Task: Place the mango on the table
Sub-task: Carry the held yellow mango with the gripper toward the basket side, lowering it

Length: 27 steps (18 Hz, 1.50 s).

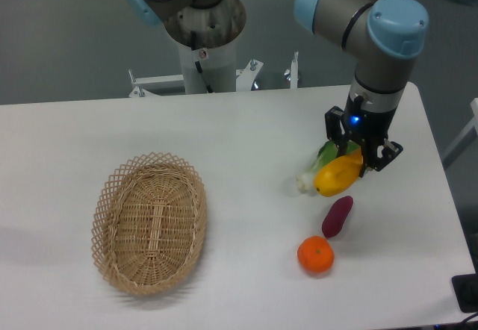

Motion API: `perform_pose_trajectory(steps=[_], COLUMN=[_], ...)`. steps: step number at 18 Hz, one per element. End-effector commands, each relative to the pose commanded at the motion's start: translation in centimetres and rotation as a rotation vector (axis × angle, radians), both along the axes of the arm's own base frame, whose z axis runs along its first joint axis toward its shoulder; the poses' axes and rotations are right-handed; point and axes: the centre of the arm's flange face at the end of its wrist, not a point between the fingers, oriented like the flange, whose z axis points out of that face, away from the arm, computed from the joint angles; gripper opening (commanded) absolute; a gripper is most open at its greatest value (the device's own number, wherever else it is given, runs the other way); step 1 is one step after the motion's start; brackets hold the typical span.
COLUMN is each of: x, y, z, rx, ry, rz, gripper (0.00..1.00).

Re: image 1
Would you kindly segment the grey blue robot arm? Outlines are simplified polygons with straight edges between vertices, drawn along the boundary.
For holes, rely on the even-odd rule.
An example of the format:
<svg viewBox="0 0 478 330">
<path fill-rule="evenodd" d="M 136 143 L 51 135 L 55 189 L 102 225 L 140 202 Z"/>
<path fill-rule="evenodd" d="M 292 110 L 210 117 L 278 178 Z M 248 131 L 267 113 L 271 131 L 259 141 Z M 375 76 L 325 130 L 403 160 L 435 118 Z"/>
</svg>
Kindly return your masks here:
<svg viewBox="0 0 478 330">
<path fill-rule="evenodd" d="M 240 0 L 127 0 L 147 25 L 162 24 L 179 48 L 187 93 L 235 91 Z M 344 108 L 326 113 L 326 135 L 361 148 L 361 171 L 380 171 L 402 151 L 388 129 L 423 50 L 429 16 L 415 0 L 295 0 L 294 18 L 358 63 Z"/>
</svg>

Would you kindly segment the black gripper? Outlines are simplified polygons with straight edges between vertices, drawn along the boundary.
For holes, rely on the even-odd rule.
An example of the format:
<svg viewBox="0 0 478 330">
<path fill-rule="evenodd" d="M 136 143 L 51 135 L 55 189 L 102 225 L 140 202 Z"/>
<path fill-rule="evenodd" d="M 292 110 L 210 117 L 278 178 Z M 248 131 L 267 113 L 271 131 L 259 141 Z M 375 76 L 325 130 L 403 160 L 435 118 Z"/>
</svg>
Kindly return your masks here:
<svg viewBox="0 0 478 330">
<path fill-rule="evenodd" d="M 360 178 L 369 170 L 380 172 L 403 151 L 399 143 L 388 139 L 397 106 L 398 93 L 349 91 L 344 111 L 333 106 L 325 113 L 326 136 L 335 144 L 337 158 L 347 153 L 350 138 L 360 143 Z"/>
</svg>

